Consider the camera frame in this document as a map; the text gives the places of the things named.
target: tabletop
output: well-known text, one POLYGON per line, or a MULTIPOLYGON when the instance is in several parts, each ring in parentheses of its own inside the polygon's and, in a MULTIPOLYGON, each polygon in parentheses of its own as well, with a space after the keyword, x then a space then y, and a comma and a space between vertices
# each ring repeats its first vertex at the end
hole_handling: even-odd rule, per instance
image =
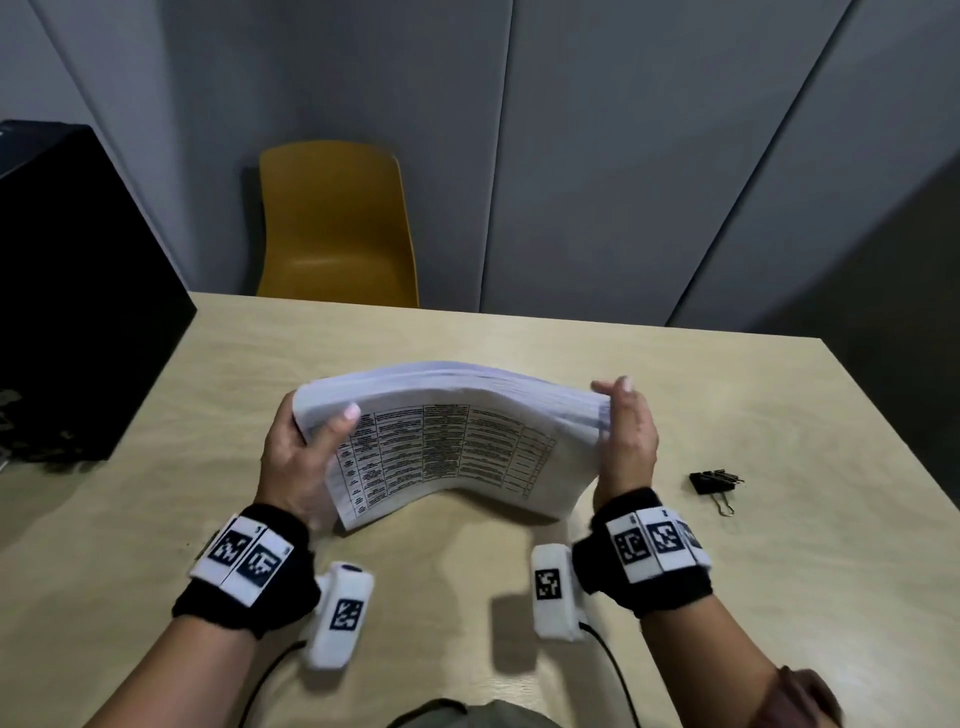
MULTIPOLYGON (((406 361, 586 388, 630 374, 660 429, 655 485, 708 549, 717 594, 771 659, 813 667, 850 725, 960 715, 960 514, 818 340, 196 294, 199 313, 105 463, 0 474, 0 706, 7 728, 81 725, 160 633, 197 551, 252 497, 283 394, 406 361), (745 479, 736 515, 686 482, 745 479)), ((606 657, 533 633, 529 554, 568 522, 442 493, 347 536, 376 587, 346 672, 281 667, 260 726, 382 728, 428 699, 495 698, 563 726, 628 725, 606 657)), ((591 618, 644 726, 679 725, 633 616, 591 618)), ((268 636, 252 679, 290 634, 268 636)))

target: white sensor device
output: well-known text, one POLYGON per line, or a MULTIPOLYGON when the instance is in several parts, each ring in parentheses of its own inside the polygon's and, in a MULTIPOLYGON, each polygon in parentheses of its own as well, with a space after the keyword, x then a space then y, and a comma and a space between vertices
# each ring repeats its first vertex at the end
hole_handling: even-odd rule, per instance
POLYGON ((311 669, 342 669, 350 661, 367 617, 373 574, 335 561, 330 571, 316 579, 320 602, 304 635, 304 659, 311 669))
POLYGON ((566 544, 534 546, 530 555, 533 577, 534 631, 542 640, 578 642, 584 638, 580 622, 587 616, 577 607, 582 592, 566 544))

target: stack of paper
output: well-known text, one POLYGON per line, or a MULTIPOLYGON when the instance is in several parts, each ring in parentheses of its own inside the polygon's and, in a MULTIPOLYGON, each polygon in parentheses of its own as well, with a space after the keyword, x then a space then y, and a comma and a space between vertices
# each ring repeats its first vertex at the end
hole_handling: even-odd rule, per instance
POLYGON ((304 384, 294 396, 304 438, 351 402, 360 421, 326 480, 347 529, 446 488, 565 518, 597 475, 610 422, 601 395, 430 361, 304 384))

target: plastic chair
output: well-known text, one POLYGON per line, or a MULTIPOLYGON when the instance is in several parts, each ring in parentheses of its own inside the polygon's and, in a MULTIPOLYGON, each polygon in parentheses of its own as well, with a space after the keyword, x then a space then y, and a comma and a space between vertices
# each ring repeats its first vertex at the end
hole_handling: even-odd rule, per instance
POLYGON ((260 155, 267 254, 257 296, 417 308, 400 168, 369 144, 307 141, 260 155))

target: sleeve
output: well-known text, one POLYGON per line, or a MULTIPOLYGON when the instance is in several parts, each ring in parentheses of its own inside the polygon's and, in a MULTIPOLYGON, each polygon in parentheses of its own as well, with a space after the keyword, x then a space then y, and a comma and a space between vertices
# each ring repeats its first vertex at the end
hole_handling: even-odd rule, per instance
POLYGON ((843 726, 840 704, 820 675, 781 667, 750 728, 816 728, 819 713, 843 726))

